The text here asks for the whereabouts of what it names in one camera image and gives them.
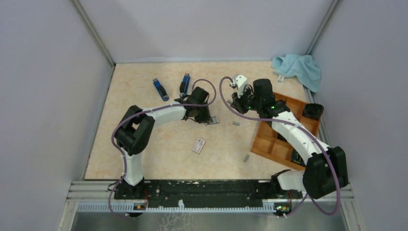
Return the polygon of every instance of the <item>beige table surface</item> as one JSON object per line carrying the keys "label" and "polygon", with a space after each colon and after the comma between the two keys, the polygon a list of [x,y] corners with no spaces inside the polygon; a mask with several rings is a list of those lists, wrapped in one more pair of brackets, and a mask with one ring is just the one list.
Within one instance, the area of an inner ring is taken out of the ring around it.
{"label": "beige table surface", "polygon": [[[269,78],[275,92],[306,100],[303,86],[296,78],[277,83],[271,62],[198,62],[198,63],[146,63],[117,64],[109,88],[105,107],[89,159],[85,179],[118,179],[123,172],[120,152],[111,144],[113,129],[126,110],[137,105],[140,108],[168,104],[179,96],[179,86],[184,73],[191,75],[192,83],[199,78],[210,80],[217,89],[224,76],[239,73],[248,78],[248,83],[259,78]],[[153,79],[158,78],[166,89],[170,100],[162,101]],[[199,82],[214,96],[208,83]],[[226,99],[234,92],[223,83]],[[218,116],[220,123],[205,126],[191,120],[174,121],[155,130],[149,144],[142,153],[143,174],[146,179],[268,179],[286,166],[250,152],[259,122],[245,120],[231,113],[219,95],[209,106],[211,116]],[[247,116],[256,117],[255,112]],[[206,141],[200,154],[191,149],[198,138]],[[247,162],[244,158],[250,155]]]}

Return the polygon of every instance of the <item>gray wall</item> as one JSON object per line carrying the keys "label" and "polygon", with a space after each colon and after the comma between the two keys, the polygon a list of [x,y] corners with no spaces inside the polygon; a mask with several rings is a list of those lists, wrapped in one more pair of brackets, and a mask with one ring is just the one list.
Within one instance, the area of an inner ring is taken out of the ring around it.
{"label": "gray wall", "polygon": [[313,53],[318,98],[369,230],[408,226],[408,1],[345,0]]}
{"label": "gray wall", "polygon": [[120,62],[303,54],[332,0],[81,0]]}
{"label": "gray wall", "polygon": [[0,2],[0,230],[55,230],[110,67],[68,0]]}

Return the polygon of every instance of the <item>blue cloth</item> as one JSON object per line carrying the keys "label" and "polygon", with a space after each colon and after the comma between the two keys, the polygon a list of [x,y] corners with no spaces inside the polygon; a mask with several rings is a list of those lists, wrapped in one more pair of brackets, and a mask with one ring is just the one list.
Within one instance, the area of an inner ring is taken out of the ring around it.
{"label": "blue cloth", "polygon": [[319,90],[321,72],[311,55],[276,56],[272,59],[272,67],[276,69],[275,74],[277,75],[285,78],[297,76],[299,82],[312,92]]}

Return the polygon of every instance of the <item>wooden table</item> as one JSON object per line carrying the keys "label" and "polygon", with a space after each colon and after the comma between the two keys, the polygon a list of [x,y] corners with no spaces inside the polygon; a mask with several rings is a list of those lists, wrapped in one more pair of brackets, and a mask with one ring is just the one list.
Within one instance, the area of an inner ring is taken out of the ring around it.
{"label": "wooden table", "polygon": [[[123,172],[120,152],[111,144],[110,137],[126,110],[131,105],[140,108],[168,104],[179,96],[179,86],[185,73],[192,83],[199,78],[210,80],[217,89],[224,76],[239,73],[248,83],[269,78],[275,92],[305,101],[303,86],[296,78],[277,83],[271,62],[198,62],[198,63],[146,63],[117,64],[102,113],[95,143],[89,159],[85,179],[118,179]],[[170,100],[162,101],[153,79],[158,78]],[[199,82],[214,96],[208,83]],[[234,92],[223,84],[226,99]],[[209,106],[211,116],[220,123],[205,126],[191,120],[175,121],[153,130],[150,141],[142,153],[143,174],[146,179],[268,179],[287,167],[250,153],[259,122],[245,120],[231,113],[219,95]],[[247,116],[257,117],[255,112]],[[206,141],[200,154],[191,149],[198,138]]]}

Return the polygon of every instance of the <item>wooden box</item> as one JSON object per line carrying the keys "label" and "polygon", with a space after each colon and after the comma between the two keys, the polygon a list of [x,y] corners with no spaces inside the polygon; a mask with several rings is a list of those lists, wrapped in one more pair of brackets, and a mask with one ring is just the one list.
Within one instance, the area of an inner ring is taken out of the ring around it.
{"label": "wooden box", "polygon": [[[306,102],[274,93],[276,100],[284,100],[297,120],[300,121],[312,134],[317,136],[320,121],[302,116]],[[263,156],[295,170],[304,170],[305,167],[291,162],[293,147],[278,137],[266,122],[261,122],[256,134],[251,152]]]}

